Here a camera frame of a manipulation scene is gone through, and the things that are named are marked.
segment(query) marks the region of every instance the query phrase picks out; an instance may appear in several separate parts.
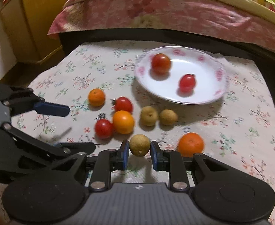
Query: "small brown pear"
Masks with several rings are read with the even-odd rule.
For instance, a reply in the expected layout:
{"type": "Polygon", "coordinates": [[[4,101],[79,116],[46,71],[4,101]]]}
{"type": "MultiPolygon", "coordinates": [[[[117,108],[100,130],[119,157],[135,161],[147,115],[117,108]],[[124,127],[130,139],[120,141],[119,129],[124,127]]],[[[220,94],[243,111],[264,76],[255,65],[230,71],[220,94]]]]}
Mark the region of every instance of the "small brown pear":
{"type": "Polygon", "coordinates": [[[163,110],[159,115],[159,121],[163,125],[174,125],[177,122],[178,116],[177,114],[169,109],[163,110]]]}
{"type": "Polygon", "coordinates": [[[140,118],[143,125],[153,126],[158,120],[158,113],[154,107],[146,106],[142,108],[140,118]]]}
{"type": "Polygon", "coordinates": [[[150,140],[143,134],[136,134],[129,141],[129,149],[136,157],[143,157],[150,150],[150,140]]]}

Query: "cherry tomato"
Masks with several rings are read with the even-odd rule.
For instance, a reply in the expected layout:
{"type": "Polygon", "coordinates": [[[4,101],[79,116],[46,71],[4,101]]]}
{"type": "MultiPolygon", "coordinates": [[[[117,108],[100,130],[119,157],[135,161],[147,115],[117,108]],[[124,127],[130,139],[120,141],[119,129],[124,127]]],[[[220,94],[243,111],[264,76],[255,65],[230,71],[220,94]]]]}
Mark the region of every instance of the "cherry tomato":
{"type": "Polygon", "coordinates": [[[172,62],[165,54],[158,53],[152,58],[151,66],[155,73],[164,74],[170,70],[172,62]]]}
{"type": "Polygon", "coordinates": [[[95,124],[95,133],[100,139],[107,139],[113,135],[113,124],[107,119],[100,119],[95,124]]]}
{"type": "Polygon", "coordinates": [[[190,92],[196,85],[194,74],[185,74],[179,81],[179,89],[181,92],[190,92]]]}
{"type": "Polygon", "coordinates": [[[133,110],[132,103],[128,98],[126,98],[124,96],[119,97],[114,102],[114,105],[115,105],[115,111],[116,112],[117,111],[127,111],[127,112],[132,113],[132,110],[133,110]]]}

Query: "plate rim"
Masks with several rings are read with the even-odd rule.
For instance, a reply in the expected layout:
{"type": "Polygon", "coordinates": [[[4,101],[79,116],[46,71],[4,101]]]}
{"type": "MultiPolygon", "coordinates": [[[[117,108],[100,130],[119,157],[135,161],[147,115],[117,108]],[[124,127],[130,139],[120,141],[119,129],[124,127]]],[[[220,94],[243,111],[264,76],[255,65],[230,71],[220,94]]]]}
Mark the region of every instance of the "plate rim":
{"type": "Polygon", "coordinates": [[[203,52],[203,51],[200,51],[200,50],[198,50],[198,49],[191,48],[191,47],[186,47],[186,46],[161,46],[161,47],[157,47],[157,48],[151,49],[151,50],[149,50],[149,51],[147,51],[147,52],[145,52],[145,53],[142,53],[142,54],[137,58],[137,62],[136,62],[135,67],[134,67],[134,77],[135,77],[135,79],[138,81],[138,83],[139,83],[147,92],[151,93],[152,95],[154,95],[154,96],[156,96],[156,97],[158,97],[158,98],[164,99],[165,101],[174,102],[174,103],[180,104],[180,105],[193,105],[193,106],[211,104],[211,103],[213,103],[213,102],[219,100],[220,98],[222,98],[222,97],[225,95],[225,93],[227,92],[228,86],[229,86],[229,79],[228,79],[227,71],[225,70],[223,64],[222,64],[221,62],[219,62],[219,61],[218,61],[218,63],[219,63],[220,66],[222,67],[223,72],[224,72],[224,76],[225,76],[225,87],[224,87],[224,91],[222,92],[222,94],[221,94],[219,97],[213,98],[213,99],[210,100],[210,101],[204,101],[204,102],[199,102],[199,103],[191,103],[191,102],[182,102],[182,101],[170,100],[170,99],[167,99],[167,98],[165,98],[165,97],[163,97],[163,96],[160,96],[160,95],[158,95],[158,94],[156,94],[156,93],[150,91],[149,89],[147,89],[147,88],[145,87],[145,85],[139,80],[139,76],[138,76],[138,74],[137,74],[138,64],[139,64],[139,63],[142,61],[142,59],[143,59],[144,57],[146,57],[150,52],[152,52],[152,51],[154,51],[154,50],[159,50],[159,49],[162,49],[162,48],[172,48],[172,47],[176,47],[176,48],[185,48],[185,49],[188,49],[188,50],[200,52],[200,53],[202,53],[202,54],[204,54],[204,55],[209,56],[209,57],[212,58],[212,59],[218,59],[218,58],[215,58],[215,57],[213,57],[213,56],[211,56],[211,55],[209,55],[209,54],[207,54],[207,53],[205,53],[205,52],[203,52]]]}

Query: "white plate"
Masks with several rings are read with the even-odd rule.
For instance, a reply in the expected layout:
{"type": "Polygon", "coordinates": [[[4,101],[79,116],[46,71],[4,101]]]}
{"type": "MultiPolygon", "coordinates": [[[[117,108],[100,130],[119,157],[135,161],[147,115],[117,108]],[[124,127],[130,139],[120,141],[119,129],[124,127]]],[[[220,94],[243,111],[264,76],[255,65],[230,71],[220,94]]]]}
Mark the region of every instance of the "white plate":
{"type": "Polygon", "coordinates": [[[141,55],[134,72],[137,81],[159,98],[185,105],[208,104],[220,99],[227,89],[227,74],[222,60],[225,59],[188,47],[165,46],[141,55]],[[172,61],[169,73],[163,76],[151,70],[151,59],[158,53],[167,55],[172,61]],[[189,94],[178,89],[179,80],[185,74],[196,76],[196,86],[189,94]]]}

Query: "pink blanket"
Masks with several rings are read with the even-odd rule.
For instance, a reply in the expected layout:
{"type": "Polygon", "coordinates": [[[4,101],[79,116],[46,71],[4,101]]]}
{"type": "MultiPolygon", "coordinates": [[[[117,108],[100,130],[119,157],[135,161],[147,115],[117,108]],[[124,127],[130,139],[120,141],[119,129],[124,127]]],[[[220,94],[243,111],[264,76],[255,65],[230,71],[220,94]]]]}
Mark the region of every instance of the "pink blanket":
{"type": "Polygon", "coordinates": [[[48,34],[105,28],[172,29],[275,51],[274,24],[215,0],[77,0],[48,34]]]}

